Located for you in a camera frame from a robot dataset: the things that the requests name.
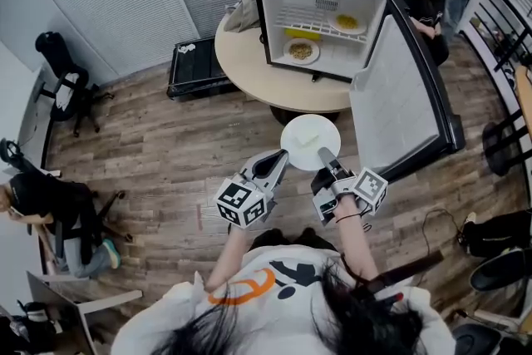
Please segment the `plate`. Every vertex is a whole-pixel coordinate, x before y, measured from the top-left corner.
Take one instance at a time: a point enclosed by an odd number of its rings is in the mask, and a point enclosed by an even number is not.
[[[297,59],[290,55],[290,47],[297,43],[305,43],[312,47],[313,53],[310,55],[310,57],[307,57],[305,59]],[[292,39],[284,44],[283,54],[289,61],[291,61],[291,63],[297,64],[299,66],[306,66],[308,64],[312,64],[319,58],[319,46],[316,44],[316,42],[313,42],[312,40],[302,38]]]
[[[337,22],[338,15],[348,15],[349,17],[355,18],[358,21],[358,27],[357,28],[353,28],[353,29],[341,28],[338,25],[338,22]],[[329,25],[332,28],[334,28],[337,32],[342,32],[344,34],[352,34],[352,35],[363,34],[367,30],[366,21],[364,19],[360,18],[360,17],[357,17],[355,14],[352,14],[352,13],[330,12],[327,15],[327,21],[328,21]]]
[[[341,138],[336,126],[323,116],[305,114],[290,121],[281,135],[281,148],[288,151],[288,161],[300,170],[323,169],[318,155],[322,147],[334,155],[340,152]]]

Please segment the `fridge door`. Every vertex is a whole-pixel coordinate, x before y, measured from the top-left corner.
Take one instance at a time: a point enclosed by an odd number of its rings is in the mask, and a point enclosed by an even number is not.
[[[464,145],[460,117],[402,0],[387,1],[371,58],[349,96],[361,166],[388,181]]]

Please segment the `white t-shirt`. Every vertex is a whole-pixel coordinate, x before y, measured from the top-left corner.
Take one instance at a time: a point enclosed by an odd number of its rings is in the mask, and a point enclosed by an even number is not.
[[[233,353],[328,355],[330,352],[316,334],[313,315],[320,329],[327,332],[330,313],[320,275],[323,265],[331,261],[338,265],[339,278],[354,286],[340,265],[340,255],[331,250],[291,245],[261,247],[247,253],[242,269],[229,281],[229,297],[238,309],[236,330],[245,337]],[[149,355],[171,331],[219,303],[226,290],[224,285],[207,294],[196,272],[194,284],[176,284],[161,300],[133,317],[118,332],[111,355]],[[425,348],[428,355],[454,353],[455,340],[441,316],[430,307],[426,290],[402,283],[385,288],[377,298],[399,291],[405,298],[394,309],[408,303],[423,321],[420,348]]]

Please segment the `kneeling person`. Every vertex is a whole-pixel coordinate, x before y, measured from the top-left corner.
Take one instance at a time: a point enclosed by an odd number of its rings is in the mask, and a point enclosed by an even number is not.
[[[0,212],[7,212],[15,222],[35,226],[48,260],[58,265],[66,263],[70,273],[78,278],[118,268],[121,259],[112,241],[105,239],[103,244],[93,247],[91,233],[82,229],[81,216],[85,214],[91,220],[96,215],[90,190],[84,185],[70,184],[69,191],[68,183],[58,184],[29,173],[16,175],[0,185]],[[87,195],[74,195],[74,186]],[[58,222],[62,223],[64,259],[58,259],[52,249]]]

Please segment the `wooden floor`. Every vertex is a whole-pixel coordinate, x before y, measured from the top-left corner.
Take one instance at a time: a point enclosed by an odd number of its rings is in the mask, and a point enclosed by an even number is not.
[[[421,227],[432,210],[446,209],[461,225],[471,211],[484,220],[527,206],[522,168],[499,178],[483,158],[482,129],[488,121],[502,119],[503,108],[484,68],[461,39],[451,45],[441,74],[452,108],[461,115],[466,148],[391,185],[385,205],[368,220],[372,229],[367,237],[381,270],[426,255]],[[101,133],[85,123],[76,139],[72,123],[57,124],[48,152],[48,169],[61,169],[66,179],[87,183],[102,199],[114,190],[127,192],[110,213],[117,226],[135,236],[133,244],[116,241],[123,266],[71,288],[79,299],[141,289],[143,299],[121,307],[126,317],[152,304],[173,284],[192,279],[194,271],[208,275],[227,229],[216,214],[214,193],[251,155],[278,148],[283,130],[268,106],[241,92],[180,103],[166,96],[167,82],[166,69],[155,69],[110,87],[116,98],[96,108]],[[341,114],[337,127],[341,159],[356,169],[350,112]],[[310,225],[339,246],[334,224],[324,229],[313,210],[312,178],[308,172],[287,172],[266,225],[294,236]],[[439,248],[446,256],[421,284],[432,291],[435,308],[448,316],[459,306],[504,305],[502,293],[480,299],[472,292],[470,272],[480,261],[463,254],[455,235],[448,216],[429,215],[431,249]]]

